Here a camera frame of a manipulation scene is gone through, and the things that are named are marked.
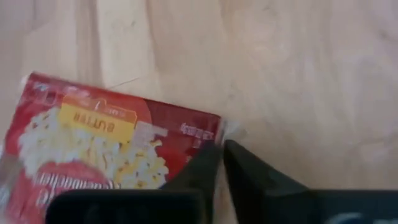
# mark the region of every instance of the black object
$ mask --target black object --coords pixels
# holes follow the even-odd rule
[[[71,190],[56,197],[46,223],[206,223],[198,190]]]
[[[226,141],[224,164],[240,224],[398,223],[398,192],[310,190]]]
[[[56,197],[48,224],[206,224],[213,216],[215,177],[222,151],[206,142],[160,190],[71,190]]]

